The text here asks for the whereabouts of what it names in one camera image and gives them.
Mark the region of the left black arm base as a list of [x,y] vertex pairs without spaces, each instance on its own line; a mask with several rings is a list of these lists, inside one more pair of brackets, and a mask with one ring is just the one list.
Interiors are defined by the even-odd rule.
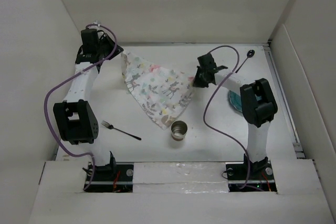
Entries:
[[87,193],[132,193],[133,163],[117,163],[114,174],[95,172],[93,181],[84,189]]

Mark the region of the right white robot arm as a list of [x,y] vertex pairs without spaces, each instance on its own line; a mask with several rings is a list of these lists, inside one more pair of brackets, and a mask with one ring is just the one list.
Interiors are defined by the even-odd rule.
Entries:
[[248,143],[243,173],[247,178],[254,179],[267,165],[268,130],[278,111],[270,84],[265,78],[254,82],[248,81],[224,66],[215,68],[198,66],[193,86],[207,88],[210,83],[240,96],[242,114],[248,123]]

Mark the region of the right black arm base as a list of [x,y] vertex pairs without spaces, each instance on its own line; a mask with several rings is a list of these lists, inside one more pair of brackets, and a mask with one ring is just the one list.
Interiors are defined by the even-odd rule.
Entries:
[[250,172],[248,180],[247,166],[243,162],[227,162],[222,177],[227,180],[230,193],[277,192],[271,162],[259,171]]

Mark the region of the floral animal print cloth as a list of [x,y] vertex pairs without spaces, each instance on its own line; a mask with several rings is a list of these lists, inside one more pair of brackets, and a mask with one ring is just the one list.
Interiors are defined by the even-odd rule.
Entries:
[[121,59],[124,83],[141,109],[161,129],[170,127],[192,99],[194,77],[128,51]]

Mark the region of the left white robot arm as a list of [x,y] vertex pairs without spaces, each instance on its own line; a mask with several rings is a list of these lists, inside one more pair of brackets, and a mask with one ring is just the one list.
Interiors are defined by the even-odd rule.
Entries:
[[110,163],[110,154],[99,146],[99,122],[89,104],[94,81],[100,73],[102,63],[95,63],[123,52],[102,30],[87,28],[81,31],[82,46],[75,61],[75,73],[79,76],[71,82],[70,89],[62,102],[53,106],[54,117],[63,142],[77,146],[85,153],[91,152],[105,180],[117,175],[117,167]]

